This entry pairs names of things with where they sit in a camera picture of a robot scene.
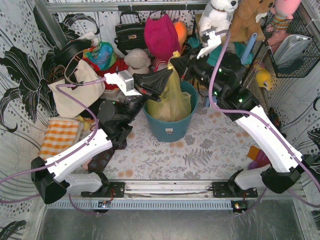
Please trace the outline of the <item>yellow trash bag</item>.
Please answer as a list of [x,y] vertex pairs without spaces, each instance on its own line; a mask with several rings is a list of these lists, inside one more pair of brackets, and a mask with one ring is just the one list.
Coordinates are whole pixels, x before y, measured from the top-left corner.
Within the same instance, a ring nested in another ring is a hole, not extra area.
[[147,113],[162,122],[177,122],[190,115],[191,95],[181,90],[181,80],[172,63],[167,63],[167,69],[172,70],[172,74],[160,95],[161,101],[148,100]]

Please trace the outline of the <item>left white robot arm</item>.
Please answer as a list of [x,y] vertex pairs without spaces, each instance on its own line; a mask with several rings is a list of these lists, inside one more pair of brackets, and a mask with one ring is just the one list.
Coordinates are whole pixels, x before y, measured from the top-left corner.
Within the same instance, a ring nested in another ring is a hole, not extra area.
[[130,74],[127,70],[106,73],[91,82],[81,82],[79,87],[106,82],[117,85],[126,96],[123,102],[105,100],[99,105],[94,119],[96,129],[87,137],[47,158],[37,157],[31,161],[31,180],[45,204],[52,204],[66,194],[101,197],[110,187],[107,177],[100,171],[88,174],[72,172],[87,160],[104,151],[121,148],[132,131],[131,122],[148,100],[161,101],[172,69],[147,74]]

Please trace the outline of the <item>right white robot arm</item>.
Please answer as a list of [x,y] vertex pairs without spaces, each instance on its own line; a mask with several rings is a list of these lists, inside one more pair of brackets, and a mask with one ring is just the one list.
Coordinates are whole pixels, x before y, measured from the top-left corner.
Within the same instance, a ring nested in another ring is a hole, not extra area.
[[216,103],[211,105],[242,127],[269,159],[266,166],[234,173],[228,180],[232,192],[266,187],[281,194],[289,190],[302,173],[310,173],[314,158],[295,149],[268,118],[257,98],[240,84],[246,68],[235,53],[224,53],[215,66],[198,59],[195,53],[169,62],[182,79],[196,79],[206,87],[209,100],[216,98]]

